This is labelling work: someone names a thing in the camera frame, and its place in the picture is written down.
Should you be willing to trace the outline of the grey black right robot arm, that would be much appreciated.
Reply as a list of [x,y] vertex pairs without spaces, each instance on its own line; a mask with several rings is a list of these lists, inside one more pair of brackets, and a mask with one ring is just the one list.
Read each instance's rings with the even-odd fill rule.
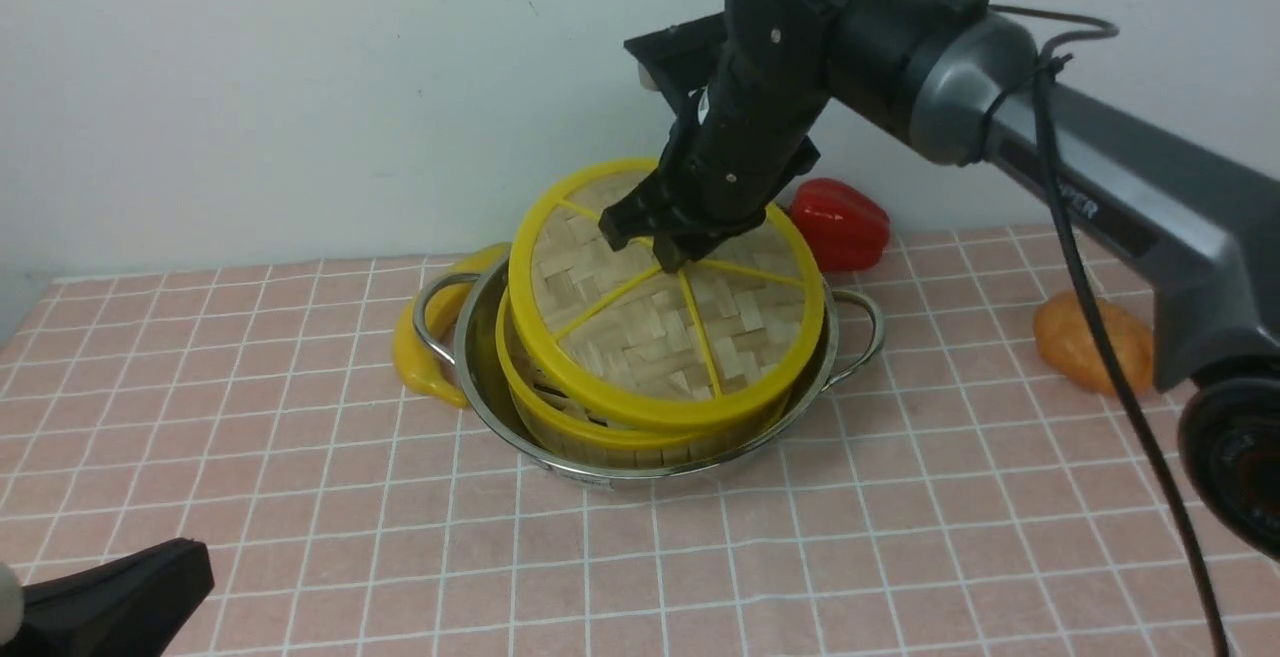
[[627,41],[675,110],[660,161],[607,207],[613,250],[655,241],[664,270],[762,223],[818,159],[837,101],[928,161],[988,161],[1155,292],[1155,385],[1197,392],[1179,426],[1188,480],[1243,542],[1277,557],[1277,182],[1061,86],[989,0],[724,0]]

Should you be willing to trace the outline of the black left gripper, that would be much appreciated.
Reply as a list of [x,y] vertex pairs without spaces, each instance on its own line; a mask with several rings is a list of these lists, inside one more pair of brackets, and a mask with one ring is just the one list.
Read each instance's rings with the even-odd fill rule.
[[161,656],[212,592],[209,548],[175,538],[22,585],[3,566],[4,656]]

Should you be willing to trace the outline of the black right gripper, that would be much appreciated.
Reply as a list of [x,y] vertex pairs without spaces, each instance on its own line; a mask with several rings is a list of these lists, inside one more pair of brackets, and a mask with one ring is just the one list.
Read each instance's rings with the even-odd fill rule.
[[721,22],[717,67],[681,109],[658,168],[598,222],[613,252],[655,237],[666,273],[765,222],[829,99],[820,76],[827,0],[724,0]]

